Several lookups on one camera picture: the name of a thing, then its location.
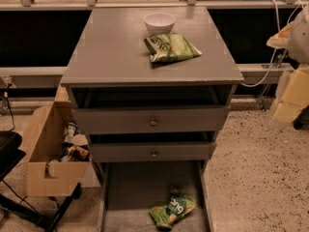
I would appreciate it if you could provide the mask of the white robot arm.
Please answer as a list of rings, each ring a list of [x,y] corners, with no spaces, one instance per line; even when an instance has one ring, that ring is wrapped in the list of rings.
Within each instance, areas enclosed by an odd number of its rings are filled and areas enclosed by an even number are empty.
[[[291,73],[283,73],[272,103],[271,120],[282,126],[293,123],[309,106],[309,5],[277,34],[267,40],[267,46],[288,50],[299,66]]]

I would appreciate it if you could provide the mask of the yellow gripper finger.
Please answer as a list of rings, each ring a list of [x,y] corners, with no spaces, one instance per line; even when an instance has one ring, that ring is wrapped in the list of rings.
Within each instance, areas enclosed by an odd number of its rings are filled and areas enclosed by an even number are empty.
[[[283,72],[269,110],[273,127],[287,127],[309,106],[309,66]]]
[[[283,27],[277,34],[270,37],[267,40],[267,46],[276,48],[276,49],[280,49],[280,48],[287,49],[292,26],[293,26],[293,23],[290,22],[285,27]]]

